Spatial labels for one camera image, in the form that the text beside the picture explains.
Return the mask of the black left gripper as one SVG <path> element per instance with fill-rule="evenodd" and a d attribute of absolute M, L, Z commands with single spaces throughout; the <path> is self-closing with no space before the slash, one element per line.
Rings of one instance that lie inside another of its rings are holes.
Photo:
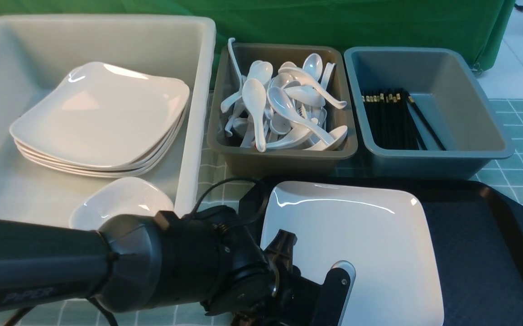
<path fill-rule="evenodd" d="M 232 313 L 233 326 L 309 326 L 323 283 L 294 266 L 294 233 L 279 229 L 261 249 L 227 206 L 182 218 L 160 211 L 152 223 L 153 307 L 198 302 L 208 316 Z"/>

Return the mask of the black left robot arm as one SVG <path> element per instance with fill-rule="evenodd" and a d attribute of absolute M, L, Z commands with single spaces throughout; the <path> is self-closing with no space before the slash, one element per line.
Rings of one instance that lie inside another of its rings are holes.
<path fill-rule="evenodd" d="M 120 215 L 99 230 L 0 220 L 0 312 L 73 298 L 110 313 L 200 303 L 236 326 L 337 326 L 335 272 L 317 284 L 265 253 L 228 206 Z"/>

